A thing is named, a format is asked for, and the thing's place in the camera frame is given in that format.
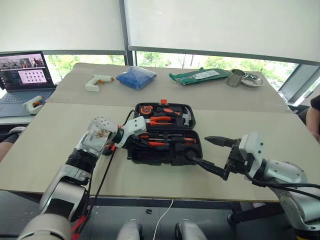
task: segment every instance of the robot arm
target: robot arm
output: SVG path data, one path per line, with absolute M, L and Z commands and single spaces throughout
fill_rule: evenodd
M 220 136 L 209 136 L 205 139 L 218 146 L 230 147 L 231 151 L 224 168 L 194 158 L 199 166 L 225 181 L 230 172 L 240 173 L 257 186 L 269 187 L 278 197 L 297 236 L 308 238 L 314 234 L 319 235 L 319 185 L 306 184 L 306 173 L 300 167 L 289 162 L 265 160 L 264 142 L 256 132 L 246 134 L 240 139 Z
M 85 186 L 104 147 L 111 141 L 125 145 L 133 135 L 146 132 L 143 116 L 129 120 L 122 128 L 103 117 L 96 117 L 62 165 L 40 200 L 41 214 L 24 228 L 18 240 L 70 240 L 71 224 L 87 208 Z

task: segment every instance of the laptop screen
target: laptop screen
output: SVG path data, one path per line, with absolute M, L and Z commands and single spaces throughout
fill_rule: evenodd
M 7 92 L 54 87 L 41 51 L 0 54 L 0 82 Z

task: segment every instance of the orange-handled pliers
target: orange-handled pliers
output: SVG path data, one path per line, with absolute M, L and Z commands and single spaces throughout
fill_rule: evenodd
M 170 116 L 152 116 L 149 119 L 145 119 L 145 122 L 150 125 L 168 125 L 171 122 L 158 122 L 158 121 L 172 121 L 173 118 Z

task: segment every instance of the blue bag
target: blue bag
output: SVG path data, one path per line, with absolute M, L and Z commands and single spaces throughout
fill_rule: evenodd
M 155 79 L 156 76 L 157 74 L 154 71 L 138 66 L 130 66 L 126 72 L 121 73 L 115 78 L 130 88 L 140 90 L 151 80 Z

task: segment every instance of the label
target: label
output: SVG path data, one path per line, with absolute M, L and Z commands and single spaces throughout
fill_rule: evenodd
M 204 72 L 200 72 L 197 73 L 195 75 L 193 75 L 193 77 L 197 80 L 199 79 L 205 79 L 205 78 L 209 78 L 212 76 L 216 76 L 216 75 L 220 75 L 218 72 L 216 72 L 215 70 L 210 70 L 210 71 L 204 71 Z

